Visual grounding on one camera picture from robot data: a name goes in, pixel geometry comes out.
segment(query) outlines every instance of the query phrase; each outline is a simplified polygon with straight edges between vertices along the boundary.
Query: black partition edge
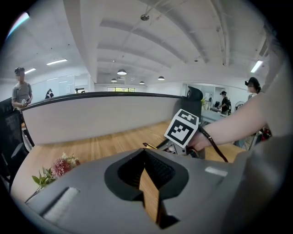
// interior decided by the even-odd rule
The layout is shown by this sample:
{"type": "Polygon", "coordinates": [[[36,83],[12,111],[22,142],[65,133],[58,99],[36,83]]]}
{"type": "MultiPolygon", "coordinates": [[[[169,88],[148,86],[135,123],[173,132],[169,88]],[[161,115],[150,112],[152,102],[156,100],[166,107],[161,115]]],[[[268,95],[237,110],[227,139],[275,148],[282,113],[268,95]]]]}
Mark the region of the black partition edge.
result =
{"type": "Polygon", "coordinates": [[[139,93],[139,92],[88,92],[80,94],[69,94],[65,96],[58,96],[50,99],[44,99],[43,101],[36,102],[28,107],[23,108],[22,111],[47,105],[50,103],[60,102],[60,101],[69,101],[82,98],[92,98],[92,97],[111,97],[111,96],[146,96],[146,97],[168,97],[168,98],[182,98],[182,96],[174,96],[167,94],[158,94],[158,93],[139,93]]]}

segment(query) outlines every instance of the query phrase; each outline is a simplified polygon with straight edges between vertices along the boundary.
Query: hand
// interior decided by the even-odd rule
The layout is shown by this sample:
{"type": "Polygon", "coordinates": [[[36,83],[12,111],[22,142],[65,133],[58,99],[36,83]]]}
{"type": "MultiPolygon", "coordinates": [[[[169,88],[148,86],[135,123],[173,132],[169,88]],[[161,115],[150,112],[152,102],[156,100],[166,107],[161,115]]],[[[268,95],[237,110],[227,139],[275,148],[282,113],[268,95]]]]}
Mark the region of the hand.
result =
{"type": "Polygon", "coordinates": [[[196,151],[200,151],[206,146],[210,146],[210,141],[200,132],[197,132],[189,141],[189,146],[192,146],[196,151]]]}

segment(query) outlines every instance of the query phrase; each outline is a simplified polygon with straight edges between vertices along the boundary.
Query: person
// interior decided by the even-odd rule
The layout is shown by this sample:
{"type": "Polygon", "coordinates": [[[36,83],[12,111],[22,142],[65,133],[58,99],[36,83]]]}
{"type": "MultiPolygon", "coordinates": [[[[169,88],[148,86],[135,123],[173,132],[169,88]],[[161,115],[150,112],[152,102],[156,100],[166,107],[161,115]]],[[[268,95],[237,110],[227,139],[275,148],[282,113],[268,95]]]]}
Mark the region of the person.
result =
{"type": "Polygon", "coordinates": [[[249,81],[245,84],[247,85],[248,92],[251,93],[248,96],[248,100],[257,95],[261,91],[260,83],[255,77],[251,77],[249,81]]]}
{"type": "Polygon", "coordinates": [[[223,100],[222,100],[222,104],[220,106],[218,106],[218,108],[222,109],[221,114],[227,115],[228,114],[228,98],[226,97],[227,92],[222,91],[221,95],[223,97],[223,100]]]}
{"type": "Polygon", "coordinates": [[[47,94],[46,94],[46,96],[45,96],[45,99],[49,99],[49,98],[52,98],[52,97],[54,97],[54,94],[53,94],[52,90],[49,89],[49,90],[47,91],[47,94]]]}
{"type": "MultiPolygon", "coordinates": [[[[232,115],[204,127],[217,145],[244,139],[256,133],[266,124],[275,137],[291,134],[293,129],[293,122],[290,119],[292,110],[287,108],[289,100],[292,99],[292,81],[290,80],[292,71],[289,69],[291,64],[289,59],[286,59],[276,32],[268,22],[265,23],[264,29],[269,53],[269,72],[265,84],[258,95],[250,98],[232,115]],[[282,96],[282,100],[285,100],[286,104],[276,102],[276,96],[282,96]],[[271,111],[272,103],[275,103],[273,112],[271,111]]],[[[189,146],[193,146],[197,151],[210,145],[210,141],[199,132],[189,142],[189,146]]]]}
{"type": "Polygon", "coordinates": [[[22,109],[30,105],[33,100],[33,93],[31,85],[24,81],[24,68],[16,68],[14,70],[18,83],[12,89],[12,106],[14,108],[22,109]]]}

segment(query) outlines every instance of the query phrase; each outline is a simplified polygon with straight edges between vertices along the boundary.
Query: window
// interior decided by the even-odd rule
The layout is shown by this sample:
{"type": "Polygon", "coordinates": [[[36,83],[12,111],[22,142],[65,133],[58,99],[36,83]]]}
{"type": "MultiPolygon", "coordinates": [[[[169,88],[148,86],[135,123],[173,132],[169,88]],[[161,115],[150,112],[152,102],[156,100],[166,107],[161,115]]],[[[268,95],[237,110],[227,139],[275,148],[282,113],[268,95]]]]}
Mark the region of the window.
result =
{"type": "Polygon", "coordinates": [[[135,88],[111,88],[111,87],[108,87],[107,88],[107,91],[108,92],[135,92],[136,89],[135,88]]]}

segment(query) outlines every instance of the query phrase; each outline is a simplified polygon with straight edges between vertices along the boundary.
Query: flower bouquet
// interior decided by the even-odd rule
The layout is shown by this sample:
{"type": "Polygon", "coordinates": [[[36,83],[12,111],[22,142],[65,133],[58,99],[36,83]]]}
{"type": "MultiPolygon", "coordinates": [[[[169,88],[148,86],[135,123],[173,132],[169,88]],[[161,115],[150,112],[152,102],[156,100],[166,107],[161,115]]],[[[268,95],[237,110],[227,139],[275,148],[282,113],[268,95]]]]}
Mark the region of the flower bouquet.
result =
{"type": "Polygon", "coordinates": [[[35,181],[38,185],[38,189],[26,200],[26,202],[39,193],[47,185],[53,183],[55,180],[80,164],[81,163],[78,158],[74,157],[73,155],[69,157],[66,155],[66,153],[63,153],[62,157],[57,159],[50,169],[43,168],[43,174],[41,174],[39,171],[39,177],[32,176],[33,181],[35,181]]]}

